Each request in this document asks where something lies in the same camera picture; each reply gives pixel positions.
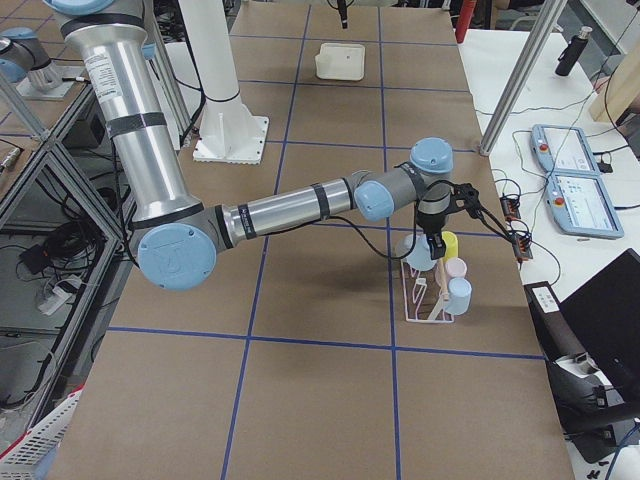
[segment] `yellow object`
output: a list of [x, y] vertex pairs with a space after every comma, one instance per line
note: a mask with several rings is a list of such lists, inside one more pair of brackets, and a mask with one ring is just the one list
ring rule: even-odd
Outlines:
[[458, 256], [458, 237], [453, 232], [442, 232], [442, 239], [444, 240], [444, 244], [447, 246], [447, 251], [444, 254], [444, 262], [450, 258], [455, 258]]

